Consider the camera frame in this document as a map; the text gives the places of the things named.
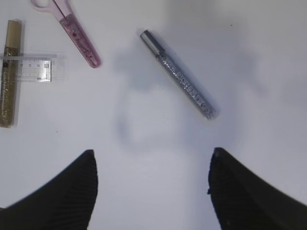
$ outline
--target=ribbed black plastic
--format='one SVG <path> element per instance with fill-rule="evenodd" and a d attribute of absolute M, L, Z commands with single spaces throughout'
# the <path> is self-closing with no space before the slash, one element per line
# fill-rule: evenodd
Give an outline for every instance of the ribbed black plastic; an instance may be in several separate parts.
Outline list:
<path fill-rule="evenodd" d="M 307 230 L 307 207 L 275 189 L 227 151 L 214 151 L 209 194 L 222 230 Z"/>
<path fill-rule="evenodd" d="M 86 230 L 98 192 L 88 150 L 45 186 L 0 212 L 0 230 Z"/>

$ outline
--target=white surface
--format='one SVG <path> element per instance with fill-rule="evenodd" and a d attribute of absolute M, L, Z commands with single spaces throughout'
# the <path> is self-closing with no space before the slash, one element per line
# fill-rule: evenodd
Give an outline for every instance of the white surface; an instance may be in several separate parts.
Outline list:
<path fill-rule="evenodd" d="M 219 229 L 208 189 L 214 147 L 307 203 L 307 1 L 74 0 L 104 64 L 91 69 L 52 15 L 0 3 L 25 23 L 25 53 L 65 58 L 64 82 L 22 83 L 18 125 L 0 130 L 0 206 L 94 149 L 90 230 Z M 209 123 L 138 38 L 151 29 L 218 104 Z"/>

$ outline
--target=silver glitter pen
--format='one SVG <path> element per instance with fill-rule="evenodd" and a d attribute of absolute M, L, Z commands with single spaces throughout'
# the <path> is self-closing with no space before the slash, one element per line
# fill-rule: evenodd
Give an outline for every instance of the silver glitter pen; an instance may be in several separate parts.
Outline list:
<path fill-rule="evenodd" d="M 200 91 L 191 83 L 188 76 L 166 53 L 164 48 L 157 42 L 154 36 L 148 31 L 141 34 L 141 39 L 155 55 L 160 64 L 168 72 L 169 76 L 175 81 L 178 87 L 186 94 L 190 101 L 208 119 L 215 118 L 216 111 L 212 105 L 204 98 Z"/>

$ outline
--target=gold pen cap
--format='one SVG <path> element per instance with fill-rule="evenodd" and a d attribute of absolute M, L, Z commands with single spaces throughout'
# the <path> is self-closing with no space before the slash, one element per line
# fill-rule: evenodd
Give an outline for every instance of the gold pen cap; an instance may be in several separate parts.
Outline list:
<path fill-rule="evenodd" d="M 5 46 L 19 49 L 20 40 L 21 40 L 21 23 L 18 21 L 9 20 Z"/>

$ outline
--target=pink scissors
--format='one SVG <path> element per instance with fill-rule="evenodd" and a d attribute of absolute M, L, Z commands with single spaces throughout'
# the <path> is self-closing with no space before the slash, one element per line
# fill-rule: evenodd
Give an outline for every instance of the pink scissors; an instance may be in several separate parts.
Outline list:
<path fill-rule="evenodd" d="M 101 59 L 89 41 L 86 33 L 74 16 L 67 0 L 49 0 L 47 6 L 41 7 L 36 0 L 31 0 L 35 10 L 53 14 L 73 43 L 77 46 L 85 60 L 92 68 L 101 65 Z"/>

